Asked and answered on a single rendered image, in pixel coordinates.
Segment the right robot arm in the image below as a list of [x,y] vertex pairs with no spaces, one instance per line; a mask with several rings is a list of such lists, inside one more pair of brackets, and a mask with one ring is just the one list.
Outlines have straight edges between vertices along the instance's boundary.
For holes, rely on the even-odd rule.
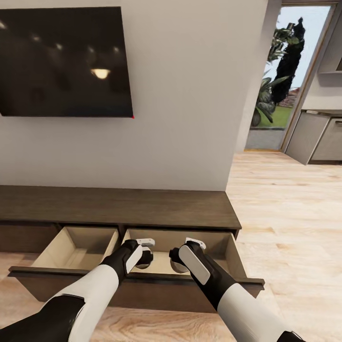
[[186,266],[237,342],[306,342],[234,280],[208,254],[202,241],[186,238],[171,250],[173,262]]

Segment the pillar candle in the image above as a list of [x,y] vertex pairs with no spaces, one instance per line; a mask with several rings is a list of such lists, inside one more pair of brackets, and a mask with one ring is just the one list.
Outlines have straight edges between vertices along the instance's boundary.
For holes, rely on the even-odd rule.
[[[149,249],[149,247],[142,247],[142,250],[145,251],[145,250],[150,250],[150,249]],[[147,268],[149,266],[150,266],[150,264],[141,264],[141,265],[138,265],[138,266],[136,265],[135,267],[136,268],[140,268],[140,269],[145,269],[145,268]]]
[[171,268],[177,273],[182,274],[182,273],[186,273],[189,271],[189,269],[186,266],[184,266],[183,264],[173,262],[171,259],[170,259],[170,264],[171,264]]

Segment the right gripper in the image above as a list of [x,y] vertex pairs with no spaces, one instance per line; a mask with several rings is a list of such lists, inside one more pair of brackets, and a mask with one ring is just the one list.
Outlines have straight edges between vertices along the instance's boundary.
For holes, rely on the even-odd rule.
[[179,258],[179,248],[175,247],[174,250],[171,250],[169,253],[169,257],[173,262],[181,264],[180,258]]

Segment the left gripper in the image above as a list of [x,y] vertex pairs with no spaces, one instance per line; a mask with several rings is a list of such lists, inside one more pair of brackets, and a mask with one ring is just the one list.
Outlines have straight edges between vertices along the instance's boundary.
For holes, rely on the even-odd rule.
[[142,257],[141,259],[138,261],[138,263],[136,263],[136,265],[141,265],[141,264],[150,264],[153,261],[153,254],[151,253],[150,250],[145,250],[142,251]]

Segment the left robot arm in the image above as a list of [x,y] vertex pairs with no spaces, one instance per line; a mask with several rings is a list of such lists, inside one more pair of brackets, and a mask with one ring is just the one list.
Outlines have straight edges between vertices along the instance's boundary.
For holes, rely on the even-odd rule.
[[42,309],[0,329],[0,342],[88,342],[121,282],[134,266],[150,264],[149,239],[129,239],[90,273],[66,286]]

